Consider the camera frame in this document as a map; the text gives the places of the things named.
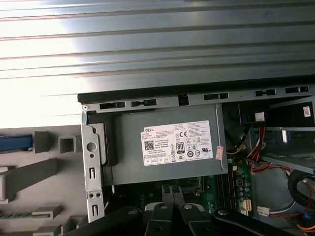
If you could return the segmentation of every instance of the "connector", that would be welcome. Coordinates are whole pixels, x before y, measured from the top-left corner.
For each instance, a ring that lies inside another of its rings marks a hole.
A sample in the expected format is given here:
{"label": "connector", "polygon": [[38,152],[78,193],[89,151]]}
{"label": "connector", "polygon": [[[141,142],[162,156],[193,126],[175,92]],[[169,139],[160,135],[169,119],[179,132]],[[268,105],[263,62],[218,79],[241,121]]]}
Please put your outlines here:
{"label": "connector", "polygon": [[250,199],[245,199],[242,201],[242,208],[247,211],[252,210],[252,201]]}
{"label": "connector", "polygon": [[248,216],[248,211],[245,209],[241,209],[241,214]]}
{"label": "connector", "polygon": [[263,215],[263,216],[269,216],[270,214],[270,209],[267,207],[263,207],[263,206],[257,206],[257,213],[258,215]]}

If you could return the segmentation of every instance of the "white label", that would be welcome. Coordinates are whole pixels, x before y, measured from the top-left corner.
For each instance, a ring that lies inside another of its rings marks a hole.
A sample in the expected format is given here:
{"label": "white label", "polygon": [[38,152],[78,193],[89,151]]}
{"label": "white label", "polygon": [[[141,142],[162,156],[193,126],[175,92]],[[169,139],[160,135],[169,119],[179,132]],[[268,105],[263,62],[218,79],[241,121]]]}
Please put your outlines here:
{"label": "white label", "polygon": [[145,127],[141,143],[145,166],[213,158],[207,120]]}
{"label": "white label", "polygon": [[311,116],[310,107],[303,107],[303,111],[304,111],[304,117],[310,117]]}

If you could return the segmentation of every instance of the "red sticker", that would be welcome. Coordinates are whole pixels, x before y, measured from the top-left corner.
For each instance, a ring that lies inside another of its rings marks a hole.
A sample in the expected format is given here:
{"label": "red sticker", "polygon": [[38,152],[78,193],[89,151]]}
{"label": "red sticker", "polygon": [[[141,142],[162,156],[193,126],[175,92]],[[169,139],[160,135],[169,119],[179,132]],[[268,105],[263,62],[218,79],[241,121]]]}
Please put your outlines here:
{"label": "red sticker", "polygon": [[224,147],[217,146],[216,160],[222,160]]}

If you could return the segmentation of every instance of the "80 plus logo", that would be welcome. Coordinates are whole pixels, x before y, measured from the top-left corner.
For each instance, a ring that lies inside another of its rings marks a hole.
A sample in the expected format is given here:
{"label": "80 plus logo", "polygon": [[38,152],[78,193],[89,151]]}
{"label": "80 plus logo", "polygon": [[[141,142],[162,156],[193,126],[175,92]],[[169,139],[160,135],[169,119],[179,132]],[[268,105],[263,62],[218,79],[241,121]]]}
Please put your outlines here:
{"label": "80 plus logo", "polygon": [[176,144],[176,151],[177,151],[178,154],[185,153],[185,145],[184,145],[184,143],[177,143]]}

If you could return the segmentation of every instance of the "motherboard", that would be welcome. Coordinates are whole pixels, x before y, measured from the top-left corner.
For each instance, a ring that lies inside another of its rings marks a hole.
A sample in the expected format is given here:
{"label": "motherboard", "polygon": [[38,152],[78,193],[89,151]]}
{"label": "motherboard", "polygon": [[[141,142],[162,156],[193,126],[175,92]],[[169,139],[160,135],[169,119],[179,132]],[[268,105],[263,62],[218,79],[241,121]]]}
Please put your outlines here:
{"label": "motherboard", "polygon": [[144,209],[149,203],[161,202],[163,185],[178,185],[186,203],[200,204],[210,214],[216,208],[225,207],[252,215],[251,172],[248,165],[231,158],[228,169],[224,175],[117,185],[115,194],[125,197],[128,204]]}

